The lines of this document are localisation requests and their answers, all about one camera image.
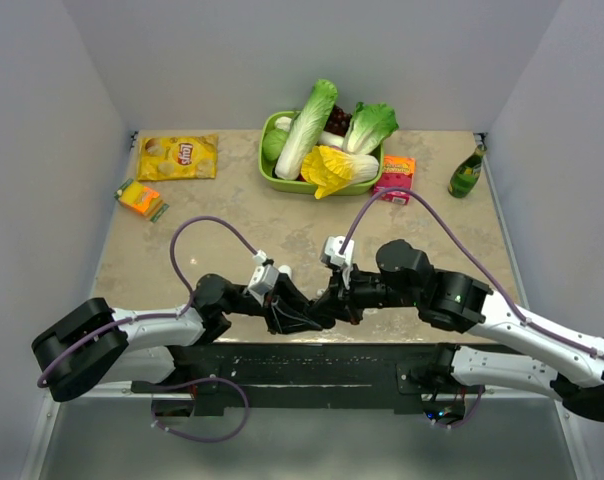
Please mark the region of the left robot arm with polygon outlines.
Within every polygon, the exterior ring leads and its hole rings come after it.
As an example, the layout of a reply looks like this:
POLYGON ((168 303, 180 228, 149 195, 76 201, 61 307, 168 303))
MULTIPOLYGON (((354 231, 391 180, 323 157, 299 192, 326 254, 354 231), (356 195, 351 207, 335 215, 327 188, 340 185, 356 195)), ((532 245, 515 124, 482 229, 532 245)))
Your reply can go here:
POLYGON ((33 340, 41 369, 37 385, 57 402, 118 381, 178 392, 188 383, 189 368, 173 357, 173 349, 213 343, 230 329, 230 314, 260 317, 271 334, 327 328, 312 306, 280 272, 250 285, 208 274, 185 304, 169 309, 125 310, 109 306, 102 297, 91 298, 33 340))

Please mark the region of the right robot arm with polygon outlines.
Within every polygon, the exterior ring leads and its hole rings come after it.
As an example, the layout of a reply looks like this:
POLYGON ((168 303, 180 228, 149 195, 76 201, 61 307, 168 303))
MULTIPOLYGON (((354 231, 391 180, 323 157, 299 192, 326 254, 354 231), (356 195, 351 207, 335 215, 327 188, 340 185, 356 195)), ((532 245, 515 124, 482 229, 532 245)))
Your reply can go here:
POLYGON ((431 359, 407 376, 433 394, 501 386, 537 393, 569 412, 604 423, 604 338, 572 331, 515 305, 466 274, 435 268, 404 240, 380 247, 377 272, 361 271, 329 238, 321 255, 332 275, 309 314, 330 327, 357 324, 370 308, 416 309, 430 326, 493 340, 507 352, 460 344, 437 345, 431 359))

